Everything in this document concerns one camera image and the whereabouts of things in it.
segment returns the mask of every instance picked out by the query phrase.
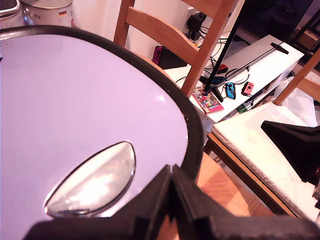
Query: white wall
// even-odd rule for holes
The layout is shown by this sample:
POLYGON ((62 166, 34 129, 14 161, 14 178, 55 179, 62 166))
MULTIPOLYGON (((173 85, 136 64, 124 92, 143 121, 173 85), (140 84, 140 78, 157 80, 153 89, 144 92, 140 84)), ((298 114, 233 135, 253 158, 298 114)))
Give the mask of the white wall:
POLYGON ((114 39, 121 0, 73 0, 80 28, 111 41, 114 39))
MULTIPOLYGON (((230 17, 231 29, 245 0, 239 0, 230 17)), ((73 0, 73 9, 80 27, 113 41, 121 0, 73 0)), ((188 7, 181 0, 136 0, 134 7, 183 30, 188 7)), ((151 59, 158 43, 134 27, 129 27, 126 48, 151 59)))

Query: red joy-con controller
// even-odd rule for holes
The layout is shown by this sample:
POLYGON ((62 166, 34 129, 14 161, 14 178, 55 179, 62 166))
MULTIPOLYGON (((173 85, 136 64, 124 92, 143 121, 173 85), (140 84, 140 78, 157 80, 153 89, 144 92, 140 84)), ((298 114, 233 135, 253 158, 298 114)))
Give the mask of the red joy-con controller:
POLYGON ((247 81, 242 88, 241 94, 245 96, 250 95, 254 86, 255 85, 252 82, 247 81))
POLYGON ((218 72, 216 74, 224 74, 228 72, 228 67, 225 64, 221 64, 218 68, 218 72))

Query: black plastic frame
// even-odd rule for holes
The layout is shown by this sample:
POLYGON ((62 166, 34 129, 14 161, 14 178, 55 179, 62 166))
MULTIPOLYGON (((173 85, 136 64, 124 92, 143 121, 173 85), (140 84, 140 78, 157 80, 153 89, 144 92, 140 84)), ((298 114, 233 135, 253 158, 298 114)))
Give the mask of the black plastic frame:
POLYGON ((92 43, 125 60, 159 85, 175 101, 184 116, 188 130, 188 144, 181 169, 191 179, 196 179, 204 152, 201 120, 187 96, 168 77, 129 50, 102 36, 78 28, 54 25, 13 27, 0 30, 0 41, 32 35, 61 35, 92 43))

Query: white table surface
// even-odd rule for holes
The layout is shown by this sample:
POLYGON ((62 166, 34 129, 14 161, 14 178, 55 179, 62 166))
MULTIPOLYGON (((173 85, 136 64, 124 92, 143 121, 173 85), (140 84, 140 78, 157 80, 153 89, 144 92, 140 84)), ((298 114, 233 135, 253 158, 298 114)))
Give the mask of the white table surface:
MULTIPOLYGON (((229 33, 222 35, 221 38, 228 37, 229 33)), ((229 68, 229 70, 234 68, 240 68, 243 65, 248 63, 248 60, 245 59, 247 54, 246 53, 252 53, 255 51, 262 53, 266 52, 266 50, 271 49, 272 46, 270 43, 280 43, 280 41, 271 35, 268 35, 259 41, 251 44, 250 46, 246 47, 245 49, 239 51, 235 55, 229 57, 228 59, 224 60, 222 63, 226 64, 229 68)), ((263 89, 267 84, 269 84, 271 81, 276 79, 278 76, 280 76, 283 72, 285 72, 290 67, 293 68, 295 64, 299 61, 299 59, 302 58, 303 53, 296 50, 295 48, 291 47, 290 45, 286 43, 282 43, 281 46, 289 51, 289 54, 284 54, 280 51, 275 50, 268 56, 264 57, 257 63, 255 63, 250 68, 250 77, 248 79, 249 82, 252 82, 254 84, 254 88, 252 91, 252 95, 259 92, 261 89, 263 89)), ((215 47, 212 56, 217 53, 219 50, 220 44, 218 43, 215 47)), ((223 47, 221 47, 220 51, 214 56, 214 58, 217 60, 222 52, 223 47)), ((187 65, 185 67, 178 67, 178 68, 172 68, 172 69, 166 69, 165 72, 172 78, 173 81, 177 81, 178 79, 185 77, 188 75, 189 70, 191 69, 190 65, 187 65)), ((244 71, 243 73, 239 74, 238 76, 231 79, 231 82, 239 82, 242 80, 245 76, 247 76, 247 71, 244 71)), ((180 80, 177 85, 181 88, 184 79, 180 80)), ((242 85, 236 85, 235 92, 236 92, 236 98, 230 99, 225 98, 224 101, 221 103, 224 110, 213 112, 210 114, 207 114, 207 118, 209 118, 214 123, 219 122, 221 119, 223 119, 225 116, 227 116, 229 113, 231 113, 233 110, 235 110, 238 106, 243 104, 245 101, 249 99, 249 97, 244 96, 241 94, 243 84, 242 85)), ((225 90, 222 93, 222 96, 224 97, 226 95, 225 90)), ((202 109, 199 106, 199 104, 196 102, 196 100, 191 96, 190 101, 198 108, 201 112, 202 109)))

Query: silver pot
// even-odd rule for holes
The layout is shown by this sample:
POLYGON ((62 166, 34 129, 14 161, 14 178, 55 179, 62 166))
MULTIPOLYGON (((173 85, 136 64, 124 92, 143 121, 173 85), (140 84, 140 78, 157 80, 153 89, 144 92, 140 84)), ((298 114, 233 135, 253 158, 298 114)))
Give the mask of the silver pot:
POLYGON ((0 28, 24 26, 24 17, 19 0, 1 0, 0 28))
POLYGON ((22 0, 26 25, 77 27, 73 0, 22 0))

